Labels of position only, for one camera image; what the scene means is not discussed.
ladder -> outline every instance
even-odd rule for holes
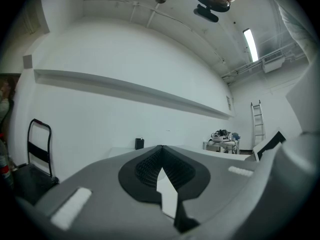
[[[264,122],[264,114],[262,112],[261,101],[259,100],[259,105],[253,105],[251,102],[251,109],[252,109],[252,117],[253,117],[253,147],[257,144],[257,137],[263,141],[266,138],[266,129],[265,129],[265,122]],[[259,134],[257,133],[257,127],[261,128]]]

ceiling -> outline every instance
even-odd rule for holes
[[[251,63],[245,29],[251,29],[259,57],[294,42],[273,0],[236,0],[230,11],[216,13],[218,23],[196,16],[198,3],[167,0],[158,6],[149,28],[189,48],[220,76]],[[83,13],[146,26],[156,5],[155,0],[84,0]]]

ceiling light fixture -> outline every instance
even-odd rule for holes
[[[256,62],[259,58],[258,58],[258,52],[257,52],[257,47],[256,47],[256,43],[254,40],[254,36],[252,35],[250,28],[244,30],[243,33],[244,33],[246,42],[249,45],[252,61]]]

black small box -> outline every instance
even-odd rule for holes
[[[135,150],[140,150],[145,147],[145,140],[143,138],[136,138],[135,139]]]

air conditioning unit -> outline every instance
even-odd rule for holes
[[[281,68],[282,64],[285,62],[286,57],[282,50],[277,50],[262,58],[263,71],[269,73],[276,69]]]

